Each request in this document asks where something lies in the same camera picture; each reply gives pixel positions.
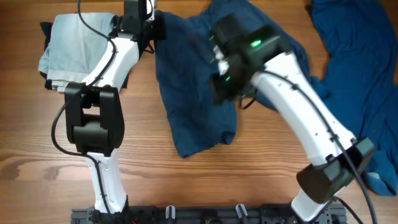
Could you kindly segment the dark navy shorts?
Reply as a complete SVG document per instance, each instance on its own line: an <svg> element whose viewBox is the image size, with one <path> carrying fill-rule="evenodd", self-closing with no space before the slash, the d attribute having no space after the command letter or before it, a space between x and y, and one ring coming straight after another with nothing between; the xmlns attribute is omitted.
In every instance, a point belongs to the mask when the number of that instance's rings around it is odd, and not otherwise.
<svg viewBox="0 0 398 224"><path fill-rule="evenodd" d="M217 144L231 144L237 131L232 101L213 101L210 78L218 73L210 44L216 22L233 14L248 31L275 21L246 0L215 0L199 15L182 18L156 11L163 20L165 39L155 42L155 72L175 148L185 158Z"/></svg>

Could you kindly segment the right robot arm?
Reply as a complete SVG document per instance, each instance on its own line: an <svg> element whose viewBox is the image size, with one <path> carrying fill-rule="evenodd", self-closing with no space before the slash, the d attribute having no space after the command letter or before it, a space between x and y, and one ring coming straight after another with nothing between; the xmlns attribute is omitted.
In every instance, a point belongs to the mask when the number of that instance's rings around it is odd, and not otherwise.
<svg viewBox="0 0 398 224"><path fill-rule="evenodd" d="M247 87L266 96L298 137L310 161L297 174L300 191L290 207L313 222L352 181L360 181L374 145L358 139L325 106L300 69L292 46L272 26L248 32L229 14L211 30L219 75L211 79L215 103L236 99Z"/></svg>

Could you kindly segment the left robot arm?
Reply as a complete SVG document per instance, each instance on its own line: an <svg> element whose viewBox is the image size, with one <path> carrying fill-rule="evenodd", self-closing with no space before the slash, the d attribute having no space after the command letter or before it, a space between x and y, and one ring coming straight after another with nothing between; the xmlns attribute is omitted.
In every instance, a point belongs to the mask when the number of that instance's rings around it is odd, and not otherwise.
<svg viewBox="0 0 398 224"><path fill-rule="evenodd" d="M67 138L76 147L74 156L86 161L95 191L94 213L105 219L127 214L119 170L125 130L119 92L142 54L154 53L150 42L156 38L156 6L153 0L125 1L123 16L104 37L107 47L97 66L64 92Z"/></svg>

